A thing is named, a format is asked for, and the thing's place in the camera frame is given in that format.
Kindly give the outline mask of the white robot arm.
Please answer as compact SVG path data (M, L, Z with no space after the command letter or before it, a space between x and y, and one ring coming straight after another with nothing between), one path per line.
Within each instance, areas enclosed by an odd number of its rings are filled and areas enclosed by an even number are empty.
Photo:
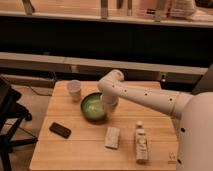
M120 70L97 84L106 111L118 98L132 101L180 120L176 171L213 171L213 92L189 93L131 86Z

